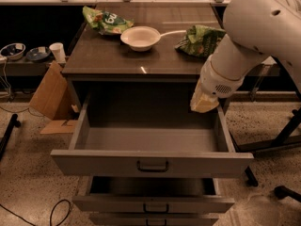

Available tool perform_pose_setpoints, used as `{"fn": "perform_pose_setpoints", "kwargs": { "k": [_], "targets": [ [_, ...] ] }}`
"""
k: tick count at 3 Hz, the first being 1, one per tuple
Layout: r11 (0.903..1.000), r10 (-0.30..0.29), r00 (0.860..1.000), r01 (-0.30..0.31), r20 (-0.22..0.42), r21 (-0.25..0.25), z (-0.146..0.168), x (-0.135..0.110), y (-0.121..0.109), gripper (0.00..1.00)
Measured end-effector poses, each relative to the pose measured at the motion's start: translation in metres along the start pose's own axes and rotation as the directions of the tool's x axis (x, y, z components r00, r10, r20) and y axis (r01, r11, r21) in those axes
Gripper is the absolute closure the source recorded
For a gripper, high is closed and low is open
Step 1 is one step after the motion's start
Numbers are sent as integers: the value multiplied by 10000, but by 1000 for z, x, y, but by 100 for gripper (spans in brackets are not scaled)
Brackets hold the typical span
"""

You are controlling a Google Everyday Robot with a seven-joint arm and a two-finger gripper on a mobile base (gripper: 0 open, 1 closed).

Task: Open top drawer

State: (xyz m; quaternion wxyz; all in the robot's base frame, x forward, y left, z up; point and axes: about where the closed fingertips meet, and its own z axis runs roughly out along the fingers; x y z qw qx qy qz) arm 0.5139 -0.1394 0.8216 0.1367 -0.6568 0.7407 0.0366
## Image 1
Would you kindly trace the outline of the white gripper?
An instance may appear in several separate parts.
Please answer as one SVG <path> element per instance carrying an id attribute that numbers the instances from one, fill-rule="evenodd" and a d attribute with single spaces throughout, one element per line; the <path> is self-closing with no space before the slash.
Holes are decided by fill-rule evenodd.
<path id="1" fill-rule="evenodd" d="M 219 106 L 218 98 L 229 98 L 242 84 L 244 79 L 231 80 L 220 75 L 212 65 L 209 56 L 200 70 L 200 81 L 190 101 L 192 111 L 198 113 L 209 112 Z"/>

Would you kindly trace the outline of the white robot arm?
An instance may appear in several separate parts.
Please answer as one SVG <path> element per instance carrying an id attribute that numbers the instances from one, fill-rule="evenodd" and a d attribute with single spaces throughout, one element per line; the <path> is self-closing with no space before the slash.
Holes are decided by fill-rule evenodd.
<path id="1" fill-rule="evenodd" d="M 200 70 L 193 111 L 218 107 L 268 57 L 280 60 L 301 90 L 301 0 L 231 0 L 223 26 L 226 35 Z"/>

